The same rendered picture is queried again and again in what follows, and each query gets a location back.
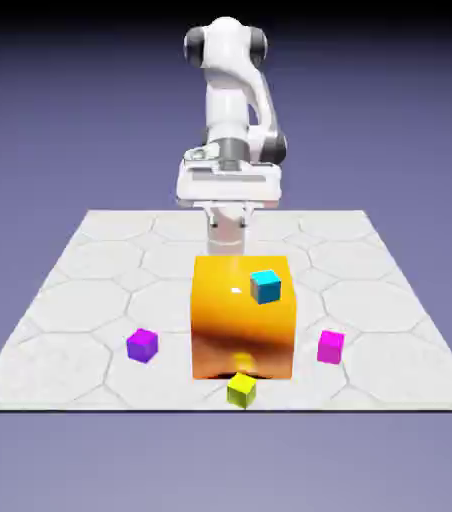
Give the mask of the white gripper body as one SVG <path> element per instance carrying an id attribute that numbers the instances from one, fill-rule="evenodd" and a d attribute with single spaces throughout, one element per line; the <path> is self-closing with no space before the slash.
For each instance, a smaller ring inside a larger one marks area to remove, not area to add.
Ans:
<path id="1" fill-rule="evenodd" d="M 180 205 L 254 203 L 277 205 L 282 196 L 281 168 L 272 164 L 240 163 L 239 171 L 223 171 L 217 160 L 182 160 L 176 184 Z"/>

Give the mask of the small cyan cube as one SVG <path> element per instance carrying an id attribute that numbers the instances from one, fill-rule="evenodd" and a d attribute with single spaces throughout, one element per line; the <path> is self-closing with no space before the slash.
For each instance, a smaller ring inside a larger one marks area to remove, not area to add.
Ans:
<path id="1" fill-rule="evenodd" d="M 281 298 L 281 279 L 272 269 L 252 272 L 250 293 L 259 305 L 276 302 Z"/>

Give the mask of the small purple cube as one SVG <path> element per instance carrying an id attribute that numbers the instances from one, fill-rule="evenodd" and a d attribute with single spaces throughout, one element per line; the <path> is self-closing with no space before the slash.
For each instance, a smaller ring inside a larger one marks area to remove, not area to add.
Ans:
<path id="1" fill-rule="evenodd" d="M 158 334 L 139 328 L 127 338 L 126 347 L 130 359 L 148 363 L 158 352 Z"/>

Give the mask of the small magenta cube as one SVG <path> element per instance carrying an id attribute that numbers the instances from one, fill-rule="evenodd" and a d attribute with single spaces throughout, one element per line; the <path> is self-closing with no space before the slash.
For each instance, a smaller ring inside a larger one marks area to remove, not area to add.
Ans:
<path id="1" fill-rule="evenodd" d="M 339 365 L 342 359 L 345 334 L 323 330 L 317 348 L 317 360 L 322 363 Z"/>

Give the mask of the small yellow cube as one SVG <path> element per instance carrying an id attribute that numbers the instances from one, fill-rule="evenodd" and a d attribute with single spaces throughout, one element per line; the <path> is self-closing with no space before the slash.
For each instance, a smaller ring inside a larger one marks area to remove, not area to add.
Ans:
<path id="1" fill-rule="evenodd" d="M 228 381 L 227 402 L 237 407 L 247 409 L 256 398 L 257 380 L 247 374 L 235 373 Z"/>

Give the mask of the large orange box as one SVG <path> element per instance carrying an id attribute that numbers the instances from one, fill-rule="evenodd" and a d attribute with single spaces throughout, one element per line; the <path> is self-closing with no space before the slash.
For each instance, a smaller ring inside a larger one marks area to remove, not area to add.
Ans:
<path id="1" fill-rule="evenodd" d="M 281 298 L 259 305 L 250 274 L 272 269 Z M 286 257 L 195 258 L 190 298 L 192 374 L 215 379 L 237 372 L 267 379 L 293 373 L 297 301 Z"/>

